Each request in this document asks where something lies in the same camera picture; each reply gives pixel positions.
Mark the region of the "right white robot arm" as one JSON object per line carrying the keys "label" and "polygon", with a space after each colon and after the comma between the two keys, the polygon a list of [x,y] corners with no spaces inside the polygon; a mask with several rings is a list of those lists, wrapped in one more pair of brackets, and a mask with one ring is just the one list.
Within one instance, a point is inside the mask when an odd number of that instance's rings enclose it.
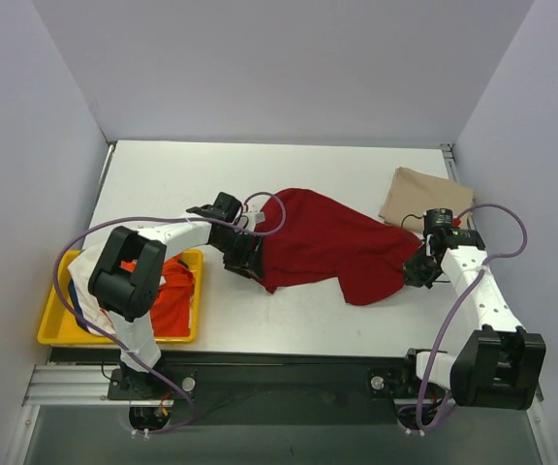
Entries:
{"label": "right white robot arm", "polygon": [[[417,353],[418,400],[429,386],[442,388],[460,407],[527,410],[535,396],[546,354],[543,337],[528,331],[514,315],[494,278],[481,235],[460,226],[448,208],[421,217],[423,240],[404,263],[404,283],[432,288],[440,275],[451,283],[456,301],[431,348]],[[461,311],[475,321],[458,354],[442,351],[452,320]]]}

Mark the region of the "dark red t shirt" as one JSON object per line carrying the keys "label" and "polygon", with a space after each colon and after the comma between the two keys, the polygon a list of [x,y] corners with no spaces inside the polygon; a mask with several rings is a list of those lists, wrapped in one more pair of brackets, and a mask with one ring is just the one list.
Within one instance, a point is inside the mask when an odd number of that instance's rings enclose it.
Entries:
{"label": "dark red t shirt", "polygon": [[404,286],[403,265],[418,238],[308,189],[289,188],[263,207],[263,278],[271,294],[281,288],[335,278],[346,303],[365,306]]}

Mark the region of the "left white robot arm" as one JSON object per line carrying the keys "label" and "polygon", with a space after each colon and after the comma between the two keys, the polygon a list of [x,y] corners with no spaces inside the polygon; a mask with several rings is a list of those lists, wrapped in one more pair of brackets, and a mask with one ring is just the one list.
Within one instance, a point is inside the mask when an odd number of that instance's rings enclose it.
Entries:
{"label": "left white robot arm", "polygon": [[224,268],[247,278],[264,276],[264,237],[255,220],[239,217],[242,203],[221,192],[214,203],[146,232],[119,226],[111,231],[88,280],[88,292],[114,318],[123,368],[143,378],[161,359],[150,319],[164,262],[210,245],[223,254]]}

